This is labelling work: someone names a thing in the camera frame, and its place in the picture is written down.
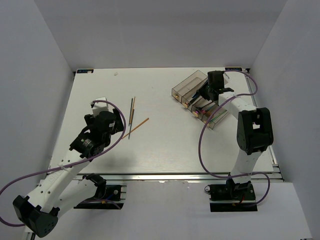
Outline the black spoon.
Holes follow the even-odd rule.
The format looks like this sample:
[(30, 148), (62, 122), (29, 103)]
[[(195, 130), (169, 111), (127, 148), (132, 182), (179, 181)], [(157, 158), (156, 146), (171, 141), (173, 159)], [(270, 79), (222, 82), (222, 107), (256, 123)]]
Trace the black spoon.
[(213, 102), (209, 102), (205, 104), (204, 106), (200, 107), (199, 109), (202, 111), (202, 109), (206, 108), (207, 106), (211, 105)]

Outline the black knife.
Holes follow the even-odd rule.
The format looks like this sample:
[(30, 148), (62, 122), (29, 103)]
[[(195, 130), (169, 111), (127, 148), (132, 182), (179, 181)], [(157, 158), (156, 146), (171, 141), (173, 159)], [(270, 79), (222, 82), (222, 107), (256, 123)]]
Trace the black knife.
[(199, 94), (195, 94), (192, 99), (188, 102), (188, 105), (192, 105), (198, 98), (200, 97)]

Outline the iridescent fork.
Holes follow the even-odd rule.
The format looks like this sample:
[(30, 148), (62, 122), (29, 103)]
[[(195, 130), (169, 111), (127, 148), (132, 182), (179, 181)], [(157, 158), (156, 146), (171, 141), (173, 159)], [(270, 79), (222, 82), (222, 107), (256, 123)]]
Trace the iridescent fork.
[(212, 117), (212, 119), (209, 121), (209, 124), (213, 123), (214, 121), (218, 120), (219, 118), (222, 118), (226, 113), (227, 113), (226, 110), (221, 110), (221, 111), (217, 112), (216, 115), (214, 115)]

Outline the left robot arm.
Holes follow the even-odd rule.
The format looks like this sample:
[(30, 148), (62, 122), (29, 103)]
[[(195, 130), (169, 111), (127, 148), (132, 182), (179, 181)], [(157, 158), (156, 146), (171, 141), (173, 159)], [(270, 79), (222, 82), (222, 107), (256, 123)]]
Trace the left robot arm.
[(18, 219), (39, 238), (47, 236), (67, 211), (88, 199), (106, 196), (106, 180), (90, 173), (71, 190), (65, 189), (78, 173), (111, 143), (111, 136), (125, 131), (123, 114), (117, 110), (100, 110), (84, 116), (86, 126), (72, 141), (56, 170), (26, 196), (18, 195), (13, 207)]

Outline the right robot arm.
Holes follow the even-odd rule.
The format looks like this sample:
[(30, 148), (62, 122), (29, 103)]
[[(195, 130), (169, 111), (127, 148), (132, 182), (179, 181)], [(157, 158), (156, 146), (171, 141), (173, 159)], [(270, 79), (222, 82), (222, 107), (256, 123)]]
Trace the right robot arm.
[(207, 82), (197, 91), (204, 99), (224, 108), (237, 120), (236, 141), (239, 152), (235, 165), (227, 176), (222, 191), (236, 200), (249, 190), (257, 160), (273, 144), (271, 113), (266, 107), (258, 108), (243, 100), (244, 93), (235, 93), (225, 87), (225, 71), (207, 73)]

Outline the clear four-compartment organizer tray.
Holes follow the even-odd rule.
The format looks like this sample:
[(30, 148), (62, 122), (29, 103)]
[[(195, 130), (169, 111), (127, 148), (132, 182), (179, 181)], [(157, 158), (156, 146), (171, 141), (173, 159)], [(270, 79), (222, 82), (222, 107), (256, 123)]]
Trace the clear four-compartment organizer tray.
[[(193, 112), (196, 109), (199, 109), (200, 107), (210, 102), (213, 102), (211, 100), (206, 100), (200, 96), (193, 104), (188, 105), (188, 102), (192, 99), (192, 96), (195, 93), (199, 93), (199, 88), (207, 81), (207, 77), (208, 77), (208, 74), (204, 74), (202, 71), (197, 70), (171, 89), (171, 96), (174, 99), (176, 99), (180, 104), (182, 104), (184, 108), (189, 110), (194, 116), (195, 114)], [(206, 112), (205, 114), (201, 114), (198, 117), (197, 116), (195, 117), (204, 123), (203, 121), (204, 115), (210, 115), (210, 118), (211, 118), (217, 112), (226, 110), (224, 108), (217, 110), (218, 105), (214, 102), (203, 109), (206, 109), (212, 105), (215, 105), (215, 107), (212, 108), (210, 111)], [(228, 111), (223, 117), (219, 119), (219, 121), (213, 122), (212, 124), (209, 124), (208, 122), (206, 122), (205, 124), (207, 124), (208, 128), (213, 129), (217, 124), (219, 124), (223, 119), (225, 119), (227, 115), (228, 115)]]

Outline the orange chopstick upright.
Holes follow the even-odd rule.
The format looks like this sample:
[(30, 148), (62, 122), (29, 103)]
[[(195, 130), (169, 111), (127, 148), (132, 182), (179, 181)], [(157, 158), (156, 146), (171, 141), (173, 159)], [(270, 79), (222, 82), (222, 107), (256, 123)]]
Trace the orange chopstick upright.
[(134, 96), (132, 100), (132, 106), (131, 106), (131, 112), (130, 112), (130, 119), (129, 119), (129, 124), (131, 125), (133, 122), (133, 117), (134, 117), (134, 111), (135, 111), (135, 101), (136, 101), (136, 96)]

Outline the right blue label sticker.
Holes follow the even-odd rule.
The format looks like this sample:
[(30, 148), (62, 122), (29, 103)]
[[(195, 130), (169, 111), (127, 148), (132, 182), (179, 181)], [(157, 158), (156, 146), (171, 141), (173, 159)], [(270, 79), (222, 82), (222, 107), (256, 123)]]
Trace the right blue label sticker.
[(241, 67), (225, 67), (224, 69), (225, 71), (240, 71), (240, 72), (243, 71)]

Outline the blue label sticker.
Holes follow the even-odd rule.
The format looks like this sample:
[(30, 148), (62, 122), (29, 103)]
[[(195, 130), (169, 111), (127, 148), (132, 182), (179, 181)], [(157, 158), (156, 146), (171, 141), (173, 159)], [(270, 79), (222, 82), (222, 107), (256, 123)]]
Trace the blue label sticker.
[(240, 72), (243, 71), (241, 67), (225, 67), (224, 69), (225, 71), (240, 71)]
[(76, 74), (92, 74), (94, 69), (78, 69)]

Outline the orange chopstick diagonal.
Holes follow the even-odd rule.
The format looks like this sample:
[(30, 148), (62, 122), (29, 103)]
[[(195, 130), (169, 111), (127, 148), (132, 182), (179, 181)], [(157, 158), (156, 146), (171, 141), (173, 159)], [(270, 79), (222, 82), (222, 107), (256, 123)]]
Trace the orange chopstick diagonal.
[(123, 137), (122, 137), (122, 140), (125, 139), (126, 137), (129, 138), (129, 136), (132, 134), (132, 132), (134, 132), (135, 130), (137, 130), (139, 127), (141, 127), (143, 124), (145, 124), (150, 118), (146, 118), (145, 120), (143, 120), (141, 123), (139, 123), (137, 126), (135, 126), (134, 128), (131, 128), (129, 130), (129, 132), (127, 134), (125, 134)]

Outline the left blue label sticker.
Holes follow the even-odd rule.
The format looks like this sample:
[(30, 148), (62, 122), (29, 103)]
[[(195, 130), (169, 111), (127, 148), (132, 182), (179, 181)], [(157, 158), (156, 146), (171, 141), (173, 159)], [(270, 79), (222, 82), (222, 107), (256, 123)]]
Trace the left blue label sticker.
[(78, 69), (76, 74), (92, 74), (94, 69)]

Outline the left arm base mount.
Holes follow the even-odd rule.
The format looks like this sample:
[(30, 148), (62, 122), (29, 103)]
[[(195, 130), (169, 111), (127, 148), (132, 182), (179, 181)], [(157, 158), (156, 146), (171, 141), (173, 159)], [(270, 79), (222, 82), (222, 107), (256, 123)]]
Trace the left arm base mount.
[(127, 194), (126, 185), (108, 183), (107, 180), (96, 173), (84, 175), (82, 180), (93, 182), (96, 190), (92, 197), (83, 200), (74, 209), (121, 210), (123, 208)]

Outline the aluminium table rail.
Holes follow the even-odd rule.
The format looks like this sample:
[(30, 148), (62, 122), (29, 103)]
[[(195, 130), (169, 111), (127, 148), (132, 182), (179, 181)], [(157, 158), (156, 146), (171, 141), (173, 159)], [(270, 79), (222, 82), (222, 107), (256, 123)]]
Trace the aluminium table rail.
[[(271, 181), (283, 181), (279, 172), (267, 173)], [(77, 175), (74, 180), (82, 180), (84, 175)], [(204, 181), (204, 180), (225, 180), (208, 174), (101, 174), (107, 181)], [(267, 180), (263, 174), (251, 176), (252, 180)]]

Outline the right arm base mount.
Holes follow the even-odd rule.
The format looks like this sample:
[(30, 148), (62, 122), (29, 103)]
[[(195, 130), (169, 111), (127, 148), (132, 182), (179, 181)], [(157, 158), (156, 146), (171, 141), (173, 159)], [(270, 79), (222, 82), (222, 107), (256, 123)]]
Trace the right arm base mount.
[(251, 181), (234, 183), (228, 179), (224, 184), (210, 184), (204, 188), (209, 195), (212, 213), (257, 212), (256, 195)]

